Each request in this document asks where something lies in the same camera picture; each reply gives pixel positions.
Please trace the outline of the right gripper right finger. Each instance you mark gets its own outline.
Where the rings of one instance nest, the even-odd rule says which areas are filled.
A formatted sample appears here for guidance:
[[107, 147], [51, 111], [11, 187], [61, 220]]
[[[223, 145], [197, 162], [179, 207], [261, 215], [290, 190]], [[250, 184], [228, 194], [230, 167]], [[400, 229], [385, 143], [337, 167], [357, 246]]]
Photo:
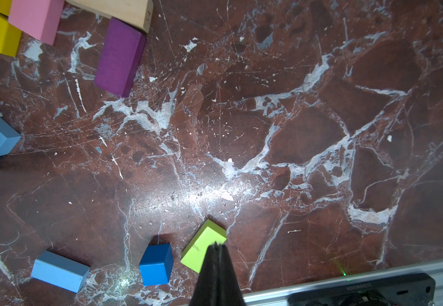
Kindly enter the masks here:
[[217, 245], [217, 247], [217, 305], [246, 305], [237, 281], [229, 250], [224, 244]]

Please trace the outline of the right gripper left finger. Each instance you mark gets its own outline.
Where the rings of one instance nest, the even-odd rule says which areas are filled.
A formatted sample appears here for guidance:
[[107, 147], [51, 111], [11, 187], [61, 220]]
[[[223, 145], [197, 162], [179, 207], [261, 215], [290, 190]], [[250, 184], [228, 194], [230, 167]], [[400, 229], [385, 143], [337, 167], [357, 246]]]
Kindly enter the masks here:
[[189, 305], [217, 304], [218, 290], [218, 244], [209, 246], [206, 251], [201, 271], [198, 275], [197, 285]]

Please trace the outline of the lime green block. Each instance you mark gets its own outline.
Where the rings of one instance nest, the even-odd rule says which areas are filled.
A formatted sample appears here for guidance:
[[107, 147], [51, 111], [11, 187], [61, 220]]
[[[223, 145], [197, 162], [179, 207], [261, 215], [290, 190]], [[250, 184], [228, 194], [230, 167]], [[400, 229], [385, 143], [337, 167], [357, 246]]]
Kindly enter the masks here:
[[181, 254], [181, 263], [199, 273], [202, 269], [207, 248], [227, 240], [226, 230], [211, 220], [207, 220], [198, 230]]

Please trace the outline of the dark blue cube block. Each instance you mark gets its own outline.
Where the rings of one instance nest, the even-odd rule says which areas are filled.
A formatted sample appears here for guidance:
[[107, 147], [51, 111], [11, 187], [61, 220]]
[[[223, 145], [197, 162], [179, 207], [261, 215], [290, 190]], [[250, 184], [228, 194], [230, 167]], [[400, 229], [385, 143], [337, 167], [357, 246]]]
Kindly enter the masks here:
[[144, 286], [168, 284], [174, 266], [170, 244], [148, 246], [139, 263]]

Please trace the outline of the light blue slanted block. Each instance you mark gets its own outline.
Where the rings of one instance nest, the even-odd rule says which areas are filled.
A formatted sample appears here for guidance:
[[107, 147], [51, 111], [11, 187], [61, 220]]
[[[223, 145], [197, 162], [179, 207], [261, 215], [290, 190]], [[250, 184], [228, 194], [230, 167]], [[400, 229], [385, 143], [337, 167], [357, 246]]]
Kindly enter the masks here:
[[85, 284], [89, 272], [89, 266], [45, 251], [35, 260], [31, 277], [78, 293]]

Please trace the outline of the pink rectangular block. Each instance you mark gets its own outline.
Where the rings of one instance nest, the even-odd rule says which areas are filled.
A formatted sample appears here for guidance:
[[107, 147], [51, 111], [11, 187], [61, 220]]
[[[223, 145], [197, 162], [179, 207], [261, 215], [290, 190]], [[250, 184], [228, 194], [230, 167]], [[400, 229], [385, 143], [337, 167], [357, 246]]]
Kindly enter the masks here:
[[65, 0], [13, 0], [8, 21], [33, 38], [53, 45]]

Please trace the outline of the purple block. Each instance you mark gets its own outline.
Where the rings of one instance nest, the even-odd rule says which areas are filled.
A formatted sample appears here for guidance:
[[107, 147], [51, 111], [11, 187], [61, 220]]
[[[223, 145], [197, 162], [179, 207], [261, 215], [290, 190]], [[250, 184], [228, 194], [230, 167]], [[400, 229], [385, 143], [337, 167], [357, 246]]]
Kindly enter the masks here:
[[110, 19], [95, 84], [117, 96], [128, 97], [146, 42], [141, 31], [119, 19]]

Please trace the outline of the natural wood block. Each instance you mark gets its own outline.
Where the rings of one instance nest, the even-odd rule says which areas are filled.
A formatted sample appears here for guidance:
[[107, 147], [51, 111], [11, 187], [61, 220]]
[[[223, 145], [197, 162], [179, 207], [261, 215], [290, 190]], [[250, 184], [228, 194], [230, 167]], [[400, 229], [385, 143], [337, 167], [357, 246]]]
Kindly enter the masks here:
[[152, 0], [67, 0], [67, 3], [108, 19], [114, 17], [149, 33], [154, 9]]

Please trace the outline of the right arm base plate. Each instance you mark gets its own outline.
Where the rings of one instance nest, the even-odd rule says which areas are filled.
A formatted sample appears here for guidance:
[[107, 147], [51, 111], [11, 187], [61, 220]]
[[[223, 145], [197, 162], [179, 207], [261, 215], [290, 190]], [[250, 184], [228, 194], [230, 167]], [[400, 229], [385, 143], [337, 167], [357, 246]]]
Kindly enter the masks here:
[[372, 280], [335, 288], [294, 293], [289, 305], [429, 305], [435, 280], [419, 273]]

